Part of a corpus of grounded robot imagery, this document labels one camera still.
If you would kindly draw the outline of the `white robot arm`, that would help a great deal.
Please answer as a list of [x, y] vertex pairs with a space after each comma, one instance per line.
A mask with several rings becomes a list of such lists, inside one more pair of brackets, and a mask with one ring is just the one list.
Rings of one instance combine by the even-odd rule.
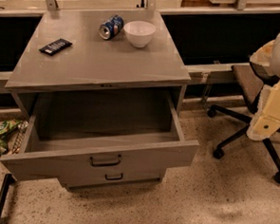
[[253, 65], [261, 65], [279, 78], [273, 85], [265, 83], [258, 100], [258, 111], [253, 115], [247, 136], [255, 141], [264, 140], [280, 128], [280, 33], [251, 56]]

